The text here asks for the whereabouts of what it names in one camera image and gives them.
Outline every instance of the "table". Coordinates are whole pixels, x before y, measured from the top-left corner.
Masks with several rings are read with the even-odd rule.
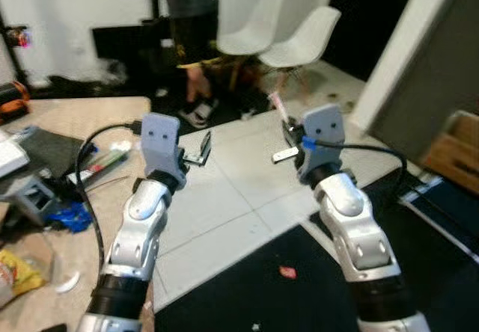
[[[87,138],[93,131],[112,123],[129,122],[150,111],[150,101],[144,97],[48,99],[29,103],[31,113],[2,126],[14,132],[28,125],[36,125],[74,138]],[[96,139],[99,148],[107,149],[111,142],[138,138],[125,129],[105,132]],[[95,185],[117,177],[128,176],[103,185],[90,193],[91,202],[103,233],[105,247],[112,243],[122,219],[122,206],[131,194],[138,176],[143,176],[144,161],[137,149],[128,160],[107,173]],[[53,325],[66,323],[74,331],[90,301],[98,271],[97,242],[93,228],[78,233],[47,232],[44,234],[55,252],[55,267],[51,283],[27,292],[0,310],[0,331],[38,332]],[[76,271],[81,277],[70,292],[58,295],[55,286]]]

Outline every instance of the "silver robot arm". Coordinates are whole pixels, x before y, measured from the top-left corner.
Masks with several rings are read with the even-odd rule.
[[[110,247],[91,302],[77,332],[140,332],[138,320],[153,275],[159,235],[175,191],[186,184],[188,165],[204,166],[211,134],[200,154],[186,156],[178,147],[180,122],[148,114],[141,124],[141,149],[146,179],[139,179],[123,208],[123,223]]]
[[[314,190],[321,220],[333,236],[356,304],[359,329],[428,332],[424,315],[414,308],[388,237],[374,220],[371,201],[350,175],[340,170],[341,149],[315,144],[316,140],[344,143],[339,108],[325,105],[307,113],[302,126],[284,124],[284,131],[287,141],[297,146],[276,153],[273,163],[295,156],[299,181]]]

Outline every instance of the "black shorts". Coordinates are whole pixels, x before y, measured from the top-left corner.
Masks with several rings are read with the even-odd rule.
[[[179,68],[194,67],[217,59],[218,12],[174,18],[171,20],[171,34]]]

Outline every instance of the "blue object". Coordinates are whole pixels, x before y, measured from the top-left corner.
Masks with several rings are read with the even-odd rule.
[[[316,150],[316,140],[309,138],[306,135],[302,137],[302,145],[305,147],[305,149]]]
[[[71,203],[70,207],[46,216],[46,221],[60,221],[72,233],[79,233],[91,224],[91,216],[83,203]]]

